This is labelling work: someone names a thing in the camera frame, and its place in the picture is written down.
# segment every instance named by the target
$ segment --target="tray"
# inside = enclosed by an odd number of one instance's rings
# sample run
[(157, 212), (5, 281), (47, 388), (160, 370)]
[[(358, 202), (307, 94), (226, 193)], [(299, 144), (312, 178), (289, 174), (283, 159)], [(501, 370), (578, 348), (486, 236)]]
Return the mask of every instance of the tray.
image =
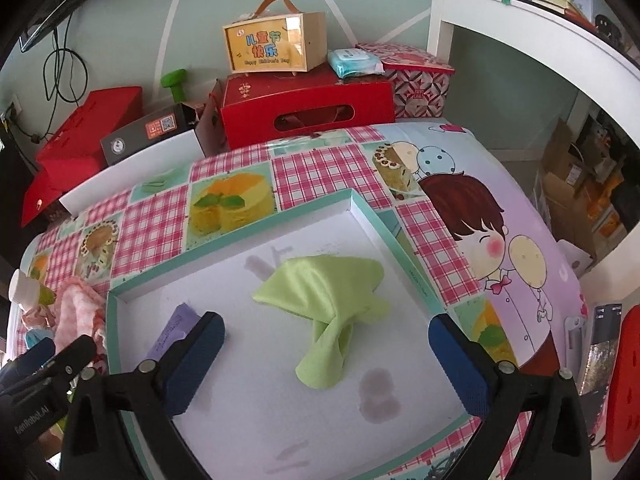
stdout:
[[(278, 259), (327, 253), (378, 260), (385, 277), (376, 294), (392, 310), (382, 322), (356, 325), (342, 381), (319, 391), (294, 373), (309, 347), (311, 322), (255, 303), (251, 294), (262, 282), (245, 265), (248, 258), (275, 267)], [(428, 342), (429, 320), (443, 312), (440, 301), (353, 190), (250, 224), (111, 290), (111, 372), (133, 370), (183, 302), (200, 314), (220, 313), (227, 330), (189, 409), (174, 418), (216, 480), (375, 478), (468, 419)], [(368, 372), (390, 375), (390, 395), (400, 405), (395, 418), (372, 423), (360, 413), (359, 386)], [(125, 424), (147, 476), (162, 478), (131, 416)]]

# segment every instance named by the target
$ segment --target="screw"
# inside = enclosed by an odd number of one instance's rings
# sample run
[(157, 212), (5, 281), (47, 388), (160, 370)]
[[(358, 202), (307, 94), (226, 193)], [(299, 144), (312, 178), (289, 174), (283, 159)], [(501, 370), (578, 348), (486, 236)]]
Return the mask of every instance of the screw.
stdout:
[(145, 359), (138, 365), (138, 370), (143, 374), (148, 374), (156, 368), (156, 362), (153, 359)]
[(89, 379), (91, 379), (93, 376), (95, 375), (95, 369), (94, 368), (84, 368), (81, 372), (80, 372), (80, 378), (83, 381), (88, 381)]
[(571, 370), (569, 370), (569, 368), (560, 368), (558, 370), (558, 375), (566, 380), (573, 379), (574, 377), (574, 375), (571, 373)]
[(500, 370), (503, 374), (513, 374), (516, 371), (516, 367), (510, 361), (500, 361), (498, 363), (498, 370)]

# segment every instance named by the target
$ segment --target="purple package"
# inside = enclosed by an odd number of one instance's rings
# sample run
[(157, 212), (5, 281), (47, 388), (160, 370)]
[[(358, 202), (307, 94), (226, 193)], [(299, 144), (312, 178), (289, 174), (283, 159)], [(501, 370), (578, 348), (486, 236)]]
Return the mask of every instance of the purple package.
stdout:
[(145, 359), (153, 359), (159, 361), (164, 353), (176, 341), (184, 339), (191, 329), (199, 322), (200, 316), (186, 303), (182, 303), (175, 307), (174, 313), (171, 314), (164, 330), (159, 335), (153, 345), (153, 348), (146, 355)]

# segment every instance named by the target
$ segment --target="pink towel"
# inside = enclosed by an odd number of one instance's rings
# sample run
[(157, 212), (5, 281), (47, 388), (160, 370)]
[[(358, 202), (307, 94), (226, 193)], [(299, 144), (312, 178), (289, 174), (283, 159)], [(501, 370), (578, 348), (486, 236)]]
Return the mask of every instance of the pink towel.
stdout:
[(67, 278), (56, 291), (52, 306), (56, 318), (56, 354), (81, 335), (91, 336), (98, 355), (104, 349), (104, 299), (77, 276)]
[(42, 328), (53, 329), (56, 325), (56, 319), (53, 316), (52, 311), (50, 311), (48, 306), (44, 305), (36, 305), (27, 312), (22, 313), (22, 322), (25, 327), (31, 328)]

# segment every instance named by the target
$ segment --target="green toy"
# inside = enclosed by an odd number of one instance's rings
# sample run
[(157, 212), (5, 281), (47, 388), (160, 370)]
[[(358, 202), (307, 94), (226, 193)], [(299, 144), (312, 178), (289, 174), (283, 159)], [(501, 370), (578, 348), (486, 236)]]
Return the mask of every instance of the green toy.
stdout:
[(187, 79), (187, 71), (183, 68), (164, 74), (160, 79), (162, 88), (171, 89), (171, 95), (175, 103), (182, 103), (187, 100), (187, 96), (184, 94), (184, 88), (182, 88), (182, 83), (185, 79)]
[(306, 386), (335, 386), (354, 323), (374, 323), (389, 313), (389, 303), (373, 294), (383, 276), (375, 260), (321, 254), (287, 260), (255, 292), (255, 301), (313, 321), (313, 343), (296, 367)]

